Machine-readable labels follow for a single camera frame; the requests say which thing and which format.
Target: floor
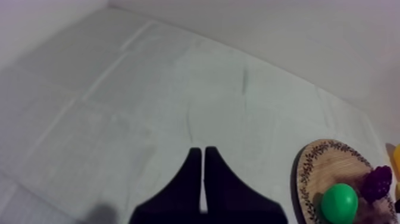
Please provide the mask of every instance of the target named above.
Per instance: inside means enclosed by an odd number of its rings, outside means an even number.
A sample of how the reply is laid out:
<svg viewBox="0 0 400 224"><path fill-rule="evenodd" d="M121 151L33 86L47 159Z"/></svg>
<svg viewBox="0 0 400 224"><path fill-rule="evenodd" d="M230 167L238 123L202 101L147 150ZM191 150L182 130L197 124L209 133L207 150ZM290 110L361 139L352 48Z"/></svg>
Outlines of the floor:
<svg viewBox="0 0 400 224"><path fill-rule="evenodd" d="M387 163L362 111L243 52L115 9L1 71L0 104L0 223L127 223L190 147L217 146L290 223L290 170L306 144L335 138Z"/></svg>

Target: yellow object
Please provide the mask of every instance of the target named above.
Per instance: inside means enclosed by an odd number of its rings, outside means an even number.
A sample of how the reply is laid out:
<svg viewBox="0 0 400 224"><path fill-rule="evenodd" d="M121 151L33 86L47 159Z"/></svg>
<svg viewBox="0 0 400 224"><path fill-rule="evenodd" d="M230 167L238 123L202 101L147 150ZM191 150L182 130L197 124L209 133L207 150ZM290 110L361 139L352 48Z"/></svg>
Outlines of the yellow object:
<svg viewBox="0 0 400 224"><path fill-rule="evenodd" d="M400 145L397 145L395 151L393 152L393 159L396 164L396 170L400 173Z"/></svg>

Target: wooden plate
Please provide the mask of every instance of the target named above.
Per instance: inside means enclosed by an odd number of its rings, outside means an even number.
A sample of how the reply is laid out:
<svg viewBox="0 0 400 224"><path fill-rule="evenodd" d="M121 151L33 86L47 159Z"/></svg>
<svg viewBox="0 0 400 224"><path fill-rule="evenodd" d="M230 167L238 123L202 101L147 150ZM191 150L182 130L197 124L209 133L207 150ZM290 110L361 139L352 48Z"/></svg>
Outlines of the wooden plate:
<svg viewBox="0 0 400 224"><path fill-rule="evenodd" d="M320 200L336 183L347 183L356 191L358 210L354 223L398 223L390 196L368 205L360 196L363 177L372 170L371 164L346 144L321 139L310 143L300 155L297 166L297 193L307 224L328 223L320 212Z"/></svg>

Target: white wall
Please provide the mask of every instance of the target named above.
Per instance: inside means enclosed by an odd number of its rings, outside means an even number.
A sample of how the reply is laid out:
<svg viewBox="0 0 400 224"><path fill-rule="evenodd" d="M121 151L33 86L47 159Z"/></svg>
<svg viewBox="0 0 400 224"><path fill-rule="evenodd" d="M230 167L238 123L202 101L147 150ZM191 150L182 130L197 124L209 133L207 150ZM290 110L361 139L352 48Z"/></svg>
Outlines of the white wall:
<svg viewBox="0 0 400 224"><path fill-rule="evenodd" d="M107 0L0 0L0 69Z"/></svg>
<svg viewBox="0 0 400 224"><path fill-rule="evenodd" d="M400 1L112 0L266 60L400 127Z"/></svg>

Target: green ball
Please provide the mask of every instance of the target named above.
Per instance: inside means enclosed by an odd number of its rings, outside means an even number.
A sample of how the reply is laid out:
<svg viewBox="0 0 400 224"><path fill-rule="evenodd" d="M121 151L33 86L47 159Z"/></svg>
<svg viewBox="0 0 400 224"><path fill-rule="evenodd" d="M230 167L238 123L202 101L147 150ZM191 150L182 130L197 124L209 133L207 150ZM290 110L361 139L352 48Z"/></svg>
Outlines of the green ball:
<svg viewBox="0 0 400 224"><path fill-rule="evenodd" d="M357 194L351 186L345 183L331 186L322 197L322 213L333 224L352 223L357 208Z"/></svg>

